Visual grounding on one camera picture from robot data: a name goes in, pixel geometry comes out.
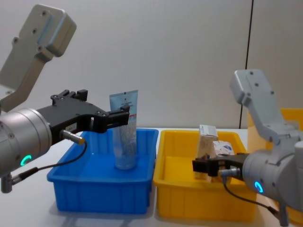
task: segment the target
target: gray wall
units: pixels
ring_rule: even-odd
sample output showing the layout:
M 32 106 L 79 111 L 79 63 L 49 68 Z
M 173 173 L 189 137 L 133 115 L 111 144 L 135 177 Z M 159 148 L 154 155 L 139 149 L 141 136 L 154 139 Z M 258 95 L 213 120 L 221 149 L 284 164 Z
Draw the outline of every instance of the gray wall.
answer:
M 238 127 L 229 81 L 245 68 L 251 0 L 0 0 L 0 65 L 36 3 L 65 9 L 78 28 L 20 107 L 84 88 L 108 110 L 110 94 L 138 89 L 139 126 Z M 289 92 L 303 81 L 302 3 L 255 0 L 248 66 L 268 74 L 284 106 L 302 106 Z

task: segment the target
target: packaged item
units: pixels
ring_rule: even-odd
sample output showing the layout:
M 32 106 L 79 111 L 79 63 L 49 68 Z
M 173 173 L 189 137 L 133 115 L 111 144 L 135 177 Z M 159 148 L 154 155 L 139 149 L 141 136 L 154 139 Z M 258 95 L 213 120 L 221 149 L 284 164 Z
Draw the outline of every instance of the packaged item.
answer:
M 136 166 L 138 90 L 110 95 L 109 100 L 111 111 L 119 110 L 124 105 L 130 106 L 128 125 L 113 128 L 113 148 L 116 167 L 132 169 Z
M 214 153 L 213 142 L 216 140 L 218 140 L 216 127 L 211 125 L 200 125 L 196 158 L 209 159 L 210 155 Z M 195 178 L 206 180 L 207 174 L 195 172 Z
M 234 155 L 234 151 L 232 149 L 232 145 L 229 142 L 226 141 L 214 141 L 214 152 L 211 153 L 210 158 L 214 157 L 222 157 L 222 156 L 227 156 L 227 155 Z M 206 180 L 208 182 L 222 182 L 221 177 L 210 177 L 207 176 Z

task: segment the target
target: plastic bin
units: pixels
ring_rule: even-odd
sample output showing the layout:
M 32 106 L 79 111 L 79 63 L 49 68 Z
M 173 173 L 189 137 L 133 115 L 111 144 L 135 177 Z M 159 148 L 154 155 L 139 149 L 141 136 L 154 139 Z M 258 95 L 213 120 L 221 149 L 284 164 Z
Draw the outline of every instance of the plastic bin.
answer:
M 286 121 L 297 121 L 299 129 L 303 131 L 303 109 L 281 109 L 281 113 Z M 259 149 L 272 149 L 272 143 L 261 138 L 257 132 L 255 124 L 248 112 L 248 152 L 254 152 Z M 303 213 L 292 208 L 287 208 L 289 218 L 297 223 L 303 224 Z
M 137 129 L 137 165 L 131 170 L 115 168 L 112 130 L 98 134 L 84 132 L 87 152 L 79 160 L 53 168 L 47 180 L 53 182 L 60 211 L 146 213 L 150 203 L 152 176 L 158 138 L 157 130 Z M 72 145 L 60 162 L 70 160 L 83 146 Z
M 218 132 L 236 153 L 246 150 L 236 133 Z M 196 155 L 198 131 L 163 131 L 153 181 L 157 185 L 157 208 L 166 218 L 228 220 L 249 222 L 255 205 L 232 197 L 222 183 L 208 183 L 194 178 L 192 160 Z M 256 194 L 243 182 L 228 184 L 235 194 L 256 200 Z

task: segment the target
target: cable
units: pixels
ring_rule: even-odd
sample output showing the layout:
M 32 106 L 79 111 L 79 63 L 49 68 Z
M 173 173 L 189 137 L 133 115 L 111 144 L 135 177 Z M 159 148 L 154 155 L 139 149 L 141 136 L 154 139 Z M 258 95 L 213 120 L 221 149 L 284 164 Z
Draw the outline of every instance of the cable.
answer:
M 266 208 L 270 213 L 272 213 L 277 219 L 279 219 L 279 211 L 277 211 L 276 209 L 274 209 L 273 207 L 271 206 L 267 206 L 263 203 L 260 203 L 260 202 L 257 202 L 257 201 L 253 201 L 253 200 L 249 200 L 249 199 L 246 199 L 246 198 L 243 198 L 239 195 L 236 195 L 234 194 L 233 192 L 231 192 L 228 188 L 227 188 L 227 185 L 226 185 L 226 177 L 222 177 L 222 180 L 223 180 L 223 186 L 225 188 L 225 190 L 232 196 L 236 197 L 237 199 L 239 200 L 242 200 L 242 201 L 245 201 L 245 202 L 250 202 L 250 203 L 253 203 L 253 204 L 256 204 L 256 205 L 259 205 L 261 207 L 264 207 Z
M 254 0 L 251 0 L 251 9 L 250 9 L 250 27 L 249 27 L 249 30 L 248 30 L 248 41 L 247 41 L 247 49 L 246 49 L 245 69 L 247 69 L 247 65 L 248 65 L 248 54 L 249 54 L 249 51 L 250 51 L 250 33 L 251 33 L 251 24 L 252 24 L 252 13 L 253 13 L 253 10 L 254 10 Z M 239 129 L 241 129 L 242 111 L 243 111 L 243 105 L 241 105 L 241 110 L 240 110 Z
M 75 157 L 74 159 L 69 160 L 69 161 L 66 161 L 66 162 L 61 162 L 61 163 L 49 165 L 49 166 L 44 166 L 44 167 L 38 168 L 38 170 L 48 169 L 48 168 L 57 167 L 57 166 L 63 166 L 63 165 L 72 163 L 72 162 L 74 162 L 74 161 L 77 161 L 79 158 L 81 158 L 81 157 L 84 155 L 86 149 L 87 149 L 87 142 L 84 141 L 84 149 L 83 149 L 83 151 L 81 152 L 81 154 L 79 154 L 79 155 L 78 155 L 77 157 Z
M 241 110 L 240 110 L 240 121 L 239 121 L 239 129 L 241 129 L 241 121 L 242 121 L 242 111 L 243 111 L 243 105 L 241 105 Z
M 31 168 L 27 171 L 24 171 L 23 173 L 20 173 L 20 174 L 14 176 L 13 179 L 12 179 L 12 184 L 15 185 L 15 184 L 23 181 L 24 179 L 28 178 L 29 176 L 37 173 L 40 170 L 44 170 L 44 169 L 48 169 L 48 168 L 52 168 L 52 167 L 57 167 L 57 166 L 63 166 L 63 165 L 67 165 L 69 163 L 72 163 L 74 161 L 77 161 L 79 158 L 81 158 L 84 155 L 84 153 L 87 150 L 87 142 L 84 141 L 83 143 L 84 143 L 84 149 L 77 157 L 75 157 L 75 158 L 73 158 L 69 161 L 66 161 L 66 162 L 61 162 L 61 163 L 57 163 L 57 164 L 53 164 L 53 165 L 49 165 L 49 166 L 40 167 L 40 168 L 38 168 L 38 167 Z
M 243 197 L 241 197 L 241 196 L 239 196 L 239 195 L 236 195 L 236 194 L 232 193 L 232 192 L 227 188 L 227 185 L 226 185 L 225 183 L 223 184 L 223 186 L 224 186 L 225 190 L 226 190 L 230 195 L 232 195 L 232 196 L 238 198 L 239 200 L 243 200 L 243 201 L 245 201 L 245 202 L 251 202 L 251 203 L 254 203 L 254 204 L 259 205 L 259 206 L 261 206 L 261 207 L 264 207 L 264 208 L 266 208 L 266 209 L 267 209 L 267 207 L 268 207 L 268 206 L 264 205 L 263 203 L 260 203 L 260 202 L 257 202 L 257 201 L 253 201 L 253 200 L 249 200 L 249 199 L 245 199 L 245 198 L 243 198 Z

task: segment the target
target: table surface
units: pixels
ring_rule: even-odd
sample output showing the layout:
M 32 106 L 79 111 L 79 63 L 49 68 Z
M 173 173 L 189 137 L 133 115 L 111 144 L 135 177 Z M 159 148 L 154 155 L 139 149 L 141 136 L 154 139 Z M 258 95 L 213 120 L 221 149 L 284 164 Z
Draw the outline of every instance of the table surface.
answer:
M 219 130 L 238 133 L 247 148 L 247 130 Z M 64 140 L 51 147 L 47 154 L 14 171 L 12 175 L 33 168 L 53 164 L 59 161 L 72 142 Z M 34 174 L 25 181 L 13 186 L 9 194 L 0 194 L 0 225 L 4 227 L 265 227 L 280 226 L 278 220 L 266 209 L 257 207 L 252 223 L 221 221 L 188 221 L 163 219 L 155 209 L 155 189 L 151 193 L 151 206 L 145 215 L 117 215 L 98 213 L 59 212 L 56 207 L 53 184 L 46 180 L 49 170 Z M 258 201 L 267 205 L 272 202 L 258 195 Z

